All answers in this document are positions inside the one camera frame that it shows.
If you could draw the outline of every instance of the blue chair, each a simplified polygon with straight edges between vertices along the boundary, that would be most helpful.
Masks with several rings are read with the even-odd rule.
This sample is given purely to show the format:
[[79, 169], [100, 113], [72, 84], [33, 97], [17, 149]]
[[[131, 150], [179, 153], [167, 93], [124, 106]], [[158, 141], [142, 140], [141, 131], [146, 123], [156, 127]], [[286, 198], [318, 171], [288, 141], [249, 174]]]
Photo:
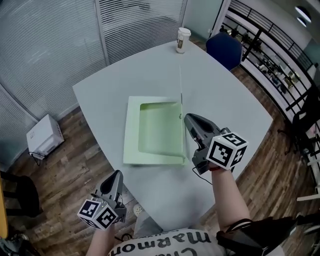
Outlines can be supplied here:
[[205, 46], [206, 52], [229, 71], [241, 63], [242, 44], [225, 32], [209, 38]]

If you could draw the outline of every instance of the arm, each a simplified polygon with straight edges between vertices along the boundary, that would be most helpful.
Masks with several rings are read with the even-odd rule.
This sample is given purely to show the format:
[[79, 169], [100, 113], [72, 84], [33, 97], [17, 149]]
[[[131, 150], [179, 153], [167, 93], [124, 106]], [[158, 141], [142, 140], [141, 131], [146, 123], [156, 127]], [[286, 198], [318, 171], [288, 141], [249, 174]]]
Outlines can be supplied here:
[[242, 219], [250, 219], [248, 207], [242, 198], [230, 170], [211, 172], [212, 186], [219, 227], [226, 231], [229, 226]]
[[112, 224], [106, 231], [97, 229], [93, 235], [86, 256], [107, 256], [115, 245], [115, 225]]

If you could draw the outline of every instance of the cup lid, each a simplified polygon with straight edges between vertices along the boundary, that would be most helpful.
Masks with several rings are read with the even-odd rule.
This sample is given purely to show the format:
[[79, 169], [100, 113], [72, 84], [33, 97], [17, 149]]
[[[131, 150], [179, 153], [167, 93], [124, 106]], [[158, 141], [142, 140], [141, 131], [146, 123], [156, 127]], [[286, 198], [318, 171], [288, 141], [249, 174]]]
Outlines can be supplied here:
[[179, 27], [179, 31], [184, 34], [184, 36], [191, 36], [191, 31], [185, 27]]

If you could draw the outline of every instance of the window blind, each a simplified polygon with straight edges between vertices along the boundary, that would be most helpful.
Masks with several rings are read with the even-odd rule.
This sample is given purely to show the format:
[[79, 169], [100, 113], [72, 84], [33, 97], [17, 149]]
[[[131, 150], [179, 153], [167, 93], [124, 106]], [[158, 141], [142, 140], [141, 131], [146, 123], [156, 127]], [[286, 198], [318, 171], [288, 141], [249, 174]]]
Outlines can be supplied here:
[[94, 0], [0, 1], [0, 83], [38, 119], [77, 106], [72, 86], [106, 66]]
[[176, 40], [186, 3], [187, 0], [96, 0], [108, 63]]
[[1, 89], [0, 120], [0, 169], [5, 169], [28, 147], [26, 134], [36, 122]]

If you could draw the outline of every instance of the t-shirt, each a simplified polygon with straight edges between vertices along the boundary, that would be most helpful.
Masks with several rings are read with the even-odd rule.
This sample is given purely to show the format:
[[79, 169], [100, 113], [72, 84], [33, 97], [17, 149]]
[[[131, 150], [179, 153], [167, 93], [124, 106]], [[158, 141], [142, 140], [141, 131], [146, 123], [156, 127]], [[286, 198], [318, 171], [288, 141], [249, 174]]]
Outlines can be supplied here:
[[[205, 231], [179, 229], [125, 241], [108, 256], [226, 256], [229, 252]], [[268, 254], [284, 255], [280, 246]]]

